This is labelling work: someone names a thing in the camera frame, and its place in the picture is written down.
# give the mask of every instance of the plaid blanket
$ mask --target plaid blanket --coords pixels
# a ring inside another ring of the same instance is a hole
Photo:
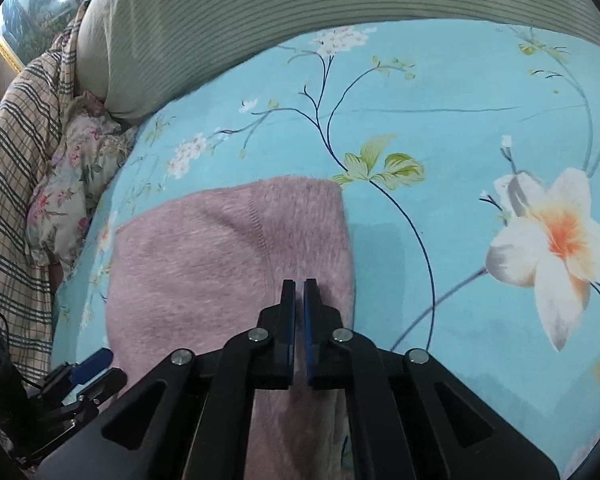
[[[30,262],[26,214],[74,98],[78,30],[90,1],[83,1],[51,49],[14,79],[0,102],[0,312],[9,323],[13,362],[31,380],[49,370],[52,314],[48,267]]]

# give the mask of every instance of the pink fuzzy cloth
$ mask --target pink fuzzy cloth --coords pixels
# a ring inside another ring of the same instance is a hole
[[[307,278],[349,326],[352,257],[336,183],[281,177],[165,203],[115,236],[107,331],[116,365],[131,386],[176,348],[222,348],[279,301],[284,279]],[[344,395],[306,386],[301,341],[294,386],[256,392],[248,480],[342,476]]]

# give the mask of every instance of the blue clip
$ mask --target blue clip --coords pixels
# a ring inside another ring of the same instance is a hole
[[[92,354],[79,365],[75,366],[69,378],[71,385],[77,386],[78,384],[88,383],[96,375],[109,368],[112,362],[113,352],[108,348],[101,348],[95,354]]]

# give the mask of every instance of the blue floral bedsheet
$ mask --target blue floral bedsheet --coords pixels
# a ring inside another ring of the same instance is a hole
[[[488,22],[342,27],[167,104],[58,292],[54,363],[107,345],[117,226],[281,174],[344,188],[355,328],[429,348],[567,477],[600,436],[600,48]]]

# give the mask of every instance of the white flower print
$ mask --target white flower print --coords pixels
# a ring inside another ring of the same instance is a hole
[[[360,32],[354,27],[337,27],[318,32],[312,43],[320,45],[317,53],[321,56],[333,56],[338,52],[348,52],[355,46],[364,45],[368,38],[364,31]]]
[[[238,112],[245,114],[248,111],[253,110],[257,105],[257,99],[252,99],[251,101],[242,101],[242,106],[238,109]]]
[[[591,219],[589,179],[567,168],[547,189],[526,172],[495,182],[508,225],[486,269],[496,280],[533,287],[542,327],[557,350],[577,328],[591,282],[600,282],[600,224]]]
[[[167,162],[166,173],[173,178],[182,178],[189,173],[189,161],[199,158],[206,150],[206,139],[203,134],[196,134],[193,139],[182,142],[176,148],[176,156]]]
[[[93,318],[93,311],[91,310],[91,305],[86,304],[82,311],[82,319],[80,320],[80,329],[84,330],[87,328],[87,325],[91,322]]]
[[[109,214],[109,219],[107,219],[107,223],[98,233],[98,252],[103,253],[109,249],[117,216],[117,211],[111,212]]]

